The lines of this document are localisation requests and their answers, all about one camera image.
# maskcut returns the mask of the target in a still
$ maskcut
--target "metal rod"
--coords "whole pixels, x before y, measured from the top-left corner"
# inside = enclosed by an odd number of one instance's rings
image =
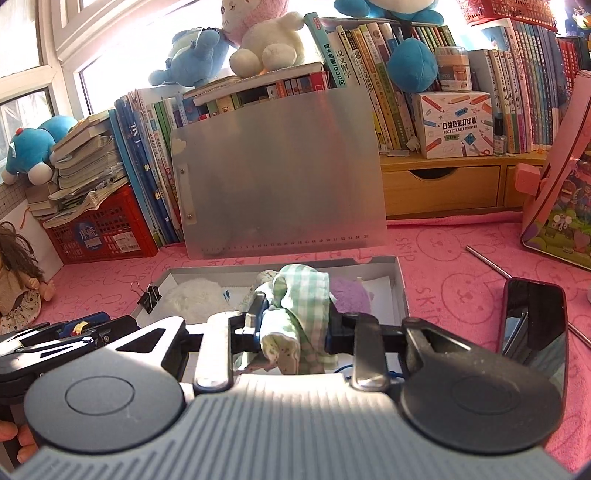
[[[481,253],[478,253],[476,250],[474,250],[472,247],[470,247],[469,245],[466,245],[466,250],[468,250],[472,255],[474,255],[478,260],[484,262],[486,265],[488,265],[489,267],[491,267],[494,271],[496,271],[498,274],[503,275],[503,277],[505,277],[507,280],[509,280],[511,277],[511,275],[509,275],[505,270],[503,270],[501,267],[499,267],[498,265],[494,264],[493,262],[491,262],[490,260],[488,260],[488,258],[486,258],[484,255],[482,255]]]
[[[581,332],[581,330],[575,327],[572,323],[567,322],[567,324],[569,326],[569,330],[573,332],[575,337],[581,340],[581,342],[583,342],[587,346],[587,348],[591,349],[591,340],[589,340],[589,338],[583,332]]]

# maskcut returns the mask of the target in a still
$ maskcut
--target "bookshelf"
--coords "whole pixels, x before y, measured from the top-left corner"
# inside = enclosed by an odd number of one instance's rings
[[[504,157],[427,159],[380,156],[388,219],[477,215],[518,210],[524,196],[514,188],[515,166],[541,167],[545,153]]]

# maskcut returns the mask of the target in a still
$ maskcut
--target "plush doll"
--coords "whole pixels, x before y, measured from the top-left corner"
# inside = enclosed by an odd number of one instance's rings
[[[443,25],[441,14],[433,10],[437,0],[336,0],[335,8],[350,17],[393,18]],[[435,55],[416,40],[404,40],[388,61],[390,79],[403,91],[425,91],[437,78]]]
[[[19,128],[8,148],[6,169],[2,171],[4,183],[12,185],[19,172],[26,173],[33,185],[50,181],[53,175],[49,166],[51,148],[76,124],[77,120],[71,116],[57,115],[39,128]]]
[[[179,32],[173,38],[172,56],[166,61],[167,69],[155,70],[148,81],[151,85],[205,85],[221,70],[228,48],[224,33],[215,28],[194,28]]]
[[[31,244],[13,224],[0,223],[0,335],[30,325],[41,302],[51,300],[55,292],[53,282],[43,279]]]
[[[304,46],[297,30],[304,20],[287,12],[288,0],[222,0],[222,27],[228,40],[239,46],[230,57],[230,68],[239,77],[263,70],[299,65]]]

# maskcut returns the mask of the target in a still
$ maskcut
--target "blue stuffed toy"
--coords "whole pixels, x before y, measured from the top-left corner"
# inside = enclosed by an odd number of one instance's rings
[[[4,183],[15,183],[19,172],[26,173],[33,185],[50,181],[53,176],[49,166],[51,148],[77,123],[71,116],[57,115],[39,128],[19,128],[8,148],[6,169],[2,171]]]
[[[199,87],[222,69],[229,44],[221,30],[194,28],[177,33],[166,60],[166,70],[155,70],[148,78],[151,85],[178,83]]]
[[[336,0],[343,15],[443,25],[441,14],[433,10],[437,0]],[[392,52],[388,75],[403,92],[424,92],[437,78],[437,61],[427,46],[416,38],[407,38]]]

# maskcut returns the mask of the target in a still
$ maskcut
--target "stack of books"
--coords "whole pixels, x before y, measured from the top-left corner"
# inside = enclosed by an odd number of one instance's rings
[[[171,109],[178,109],[178,127],[199,122],[223,113],[301,93],[327,90],[327,74],[321,62],[307,63],[247,79],[226,77],[208,83],[172,99]]]
[[[180,117],[168,100],[186,90],[179,85],[134,90],[109,111],[129,183],[159,247],[183,241],[170,150],[170,132]]]
[[[404,41],[400,25],[386,19],[304,16],[336,87],[362,85],[372,101],[380,152],[417,148],[412,100],[394,85],[386,70],[394,49]],[[431,51],[454,46],[447,27],[416,24],[413,35]]]
[[[107,198],[127,183],[108,112],[79,122],[51,150],[52,181],[31,187],[27,196],[45,228],[67,223],[89,209],[90,197]]]
[[[555,33],[502,19],[480,25],[493,50],[468,52],[474,90],[491,95],[504,119],[507,151],[547,151],[569,100],[565,62]]]

